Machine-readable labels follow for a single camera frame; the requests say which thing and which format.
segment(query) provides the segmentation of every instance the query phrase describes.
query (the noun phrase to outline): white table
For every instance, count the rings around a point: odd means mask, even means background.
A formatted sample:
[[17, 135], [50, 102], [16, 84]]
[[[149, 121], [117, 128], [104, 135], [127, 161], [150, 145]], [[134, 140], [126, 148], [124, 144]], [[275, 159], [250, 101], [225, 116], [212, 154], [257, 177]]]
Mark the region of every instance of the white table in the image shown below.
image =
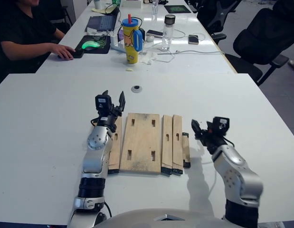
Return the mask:
[[[169, 0], [169, 5], [181, 5], [185, 4], [181, 0]], [[67, 45], [75, 48], [79, 41], [85, 34], [84, 30], [91, 16], [101, 15], [92, 12], [94, 3], [85, 9], [82, 15], [78, 18], [76, 23], [68, 31], [66, 36], [62, 39], [60, 44]], [[149, 29], [161, 31], [164, 25], [164, 17], [168, 14], [163, 5], [158, 7], [158, 18], [156, 21], [152, 21], [151, 17], [151, 4], [144, 4], [141, 9], [130, 9], [120, 7], [121, 20], [127, 18], [128, 13], [131, 13], [133, 17], [139, 17], [143, 20], [142, 28], [147, 32]], [[189, 34], [198, 34], [200, 39], [205, 39], [199, 43], [199, 45], [189, 45], [188, 38], [174, 39], [171, 45], [171, 51], [176, 50], [197, 50], [203, 52], [218, 51], [217, 45], [212, 41], [202, 24], [197, 20], [196, 15], [193, 13], [175, 14], [176, 22], [175, 29], [183, 31], [186, 36]], [[119, 29], [119, 22], [116, 23], [116, 30]], [[174, 31], [174, 37], [182, 37], [183, 34]], [[150, 47], [153, 43], [146, 43], [146, 47]], [[160, 59], [165, 61], [169, 60], [170, 56], [160, 56]], [[115, 50], [110, 50], [106, 55], [85, 54], [82, 59], [74, 59], [73, 61], [64, 61], [57, 58], [57, 55], [50, 55], [45, 63], [38, 70], [38, 73], [95, 73], [100, 74], [102, 72], [110, 71], [112, 74], [117, 74], [121, 71], [125, 71], [131, 67], [137, 73], [143, 73], [146, 75], [152, 73], [165, 73], [171, 72], [179, 73], [231, 73], [234, 72], [233, 68], [229, 65], [225, 56], [222, 54], [212, 55], [198, 55], [198, 54], [179, 54], [170, 63], [153, 62], [152, 65], [146, 65], [144, 63], [137, 63], [134, 65], [127, 64], [126, 56], [123, 53], [119, 53]]]
[[[131, 92], [133, 85], [142, 92]], [[106, 180], [113, 215], [142, 208], [222, 217], [223, 181], [194, 140], [191, 119], [230, 118], [227, 137], [264, 183], [259, 221], [294, 220], [294, 136], [248, 75], [9, 75], [0, 85], [0, 221], [61, 224], [77, 194], [94, 97], [123, 90], [127, 113], [178, 114], [190, 134], [192, 167], [181, 176], [119, 173]]]

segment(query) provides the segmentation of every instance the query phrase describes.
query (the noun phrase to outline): person's hand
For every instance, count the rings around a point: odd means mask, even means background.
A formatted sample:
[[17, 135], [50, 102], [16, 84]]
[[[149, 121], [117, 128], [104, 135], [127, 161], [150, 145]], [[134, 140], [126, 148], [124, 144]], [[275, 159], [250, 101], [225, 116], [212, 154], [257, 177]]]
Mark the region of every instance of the person's hand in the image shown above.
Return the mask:
[[60, 44], [50, 44], [50, 52], [59, 55], [62, 59], [72, 60], [73, 56], [70, 51], [75, 52], [74, 49]]

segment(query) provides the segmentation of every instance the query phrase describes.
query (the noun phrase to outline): black metal cap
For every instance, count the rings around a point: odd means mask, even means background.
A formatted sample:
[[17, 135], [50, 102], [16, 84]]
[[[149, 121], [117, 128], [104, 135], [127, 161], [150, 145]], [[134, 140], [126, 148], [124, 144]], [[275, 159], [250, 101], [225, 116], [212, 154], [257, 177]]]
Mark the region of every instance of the black metal cap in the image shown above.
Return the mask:
[[175, 23], [175, 16], [173, 14], [167, 14], [165, 16], [165, 24], [173, 25]]

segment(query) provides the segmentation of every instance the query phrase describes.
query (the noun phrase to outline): chair armrest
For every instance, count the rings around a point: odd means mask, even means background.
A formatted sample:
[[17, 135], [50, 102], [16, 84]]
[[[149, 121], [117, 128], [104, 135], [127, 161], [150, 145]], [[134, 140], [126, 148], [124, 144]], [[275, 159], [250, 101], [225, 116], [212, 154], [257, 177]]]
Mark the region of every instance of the chair armrest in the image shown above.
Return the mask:
[[283, 55], [278, 55], [271, 63], [270, 65], [275, 68], [281, 68], [289, 61], [289, 58]]
[[223, 33], [219, 33], [219, 34], [212, 34], [211, 38], [213, 39], [213, 41], [218, 44], [220, 40], [226, 39], [227, 36]]

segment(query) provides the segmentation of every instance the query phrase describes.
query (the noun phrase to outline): yellow cup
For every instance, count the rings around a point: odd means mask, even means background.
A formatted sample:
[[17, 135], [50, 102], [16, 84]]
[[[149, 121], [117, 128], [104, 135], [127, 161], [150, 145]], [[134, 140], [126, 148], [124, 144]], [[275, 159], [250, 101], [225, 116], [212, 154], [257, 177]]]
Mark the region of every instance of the yellow cup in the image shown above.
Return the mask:
[[139, 51], [142, 50], [142, 33], [137, 19], [131, 18], [131, 23], [128, 19], [123, 20], [123, 38], [128, 63], [137, 63]]

